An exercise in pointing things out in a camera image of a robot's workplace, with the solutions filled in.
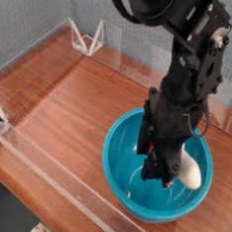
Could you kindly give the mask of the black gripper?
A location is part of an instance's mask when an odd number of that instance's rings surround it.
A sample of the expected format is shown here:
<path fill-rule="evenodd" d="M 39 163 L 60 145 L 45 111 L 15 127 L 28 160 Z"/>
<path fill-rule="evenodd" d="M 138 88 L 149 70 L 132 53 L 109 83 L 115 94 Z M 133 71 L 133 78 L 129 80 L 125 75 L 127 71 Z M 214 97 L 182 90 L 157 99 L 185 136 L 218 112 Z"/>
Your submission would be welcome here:
<path fill-rule="evenodd" d="M 137 145 L 138 154 L 149 153 L 141 171 L 143 180 L 159 179 L 164 188 L 173 186 L 180 168 L 180 149 L 193 136 L 205 112 L 203 103 L 200 99 L 182 106 L 155 87 L 149 90 Z"/>

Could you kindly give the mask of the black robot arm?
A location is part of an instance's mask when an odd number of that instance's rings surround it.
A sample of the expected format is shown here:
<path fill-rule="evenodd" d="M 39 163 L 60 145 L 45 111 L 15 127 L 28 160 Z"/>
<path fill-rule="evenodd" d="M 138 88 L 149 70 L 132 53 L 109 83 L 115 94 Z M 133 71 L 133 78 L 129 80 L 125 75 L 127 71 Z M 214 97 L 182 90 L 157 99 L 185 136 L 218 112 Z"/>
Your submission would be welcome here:
<path fill-rule="evenodd" d="M 210 115 L 208 95 L 223 81 L 222 59 L 229 44 L 230 15 L 219 0 L 112 0 L 126 20 L 160 26 L 174 37 L 172 63 L 160 87 L 149 89 L 137 152 L 146 156 L 142 179 L 173 185 L 182 171 L 186 140 L 196 137 Z"/>

